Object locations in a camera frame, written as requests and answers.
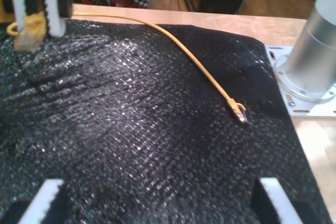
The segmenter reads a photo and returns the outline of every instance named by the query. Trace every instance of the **table surface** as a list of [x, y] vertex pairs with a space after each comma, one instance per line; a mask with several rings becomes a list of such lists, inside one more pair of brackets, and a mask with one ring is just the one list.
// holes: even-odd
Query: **table surface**
[[[131, 16], [156, 24], [194, 25], [254, 37], [267, 45], [294, 45], [306, 20], [166, 10], [131, 9], [105, 6], [73, 5], [74, 13], [99, 13]], [[134, 23], [107, 17], [74, 19], [107, 23]], [[310, 167], [321, 190], [331, 218], [336, 223], [336, 120], [292, 119]]]

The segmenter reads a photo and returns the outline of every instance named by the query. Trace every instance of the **metal cylinder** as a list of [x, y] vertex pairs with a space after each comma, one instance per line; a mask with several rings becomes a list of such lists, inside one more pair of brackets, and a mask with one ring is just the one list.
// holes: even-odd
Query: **metal cylinder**
[[280, 58], [276, 64], [279, 83], [303, 100], [321, 102], [335, 95], [335, 6], [336, 0], [317, 0], [289, 58]]

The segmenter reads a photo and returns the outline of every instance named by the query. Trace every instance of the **sparkly black cloth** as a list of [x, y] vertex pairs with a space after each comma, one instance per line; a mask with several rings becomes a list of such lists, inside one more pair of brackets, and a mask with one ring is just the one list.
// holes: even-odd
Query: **sparkly black cloth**
[[0, 215], [63, 178], [67, 223], [259, 223], [254, 179], [276, 176], [331, 223], [263, 44], [164, 27], [247, 107], [249, 124], [150, 27], [72, 20], [62, 38], [14, 54], [2, 26]]

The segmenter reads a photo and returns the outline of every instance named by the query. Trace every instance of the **screw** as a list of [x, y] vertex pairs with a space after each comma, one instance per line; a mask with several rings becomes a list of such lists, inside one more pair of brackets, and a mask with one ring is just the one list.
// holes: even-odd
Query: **screw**
[[289, 102], [288, 106], [290, 106], [291, 108], [295, 107], [295, 103], [294, 102]]

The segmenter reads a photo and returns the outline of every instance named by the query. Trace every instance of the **cable plug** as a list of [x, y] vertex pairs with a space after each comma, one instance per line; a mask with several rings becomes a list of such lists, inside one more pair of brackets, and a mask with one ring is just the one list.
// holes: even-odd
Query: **cable plug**
[[241, 103], [237, 103], [233, 98], [228, 100], [227, 104], [230, 106], [233, 113], [236, 115], [241, 123], [247, 123], [247, 118], [245, 114], [246, 108], [244, 105], [242, 105]]

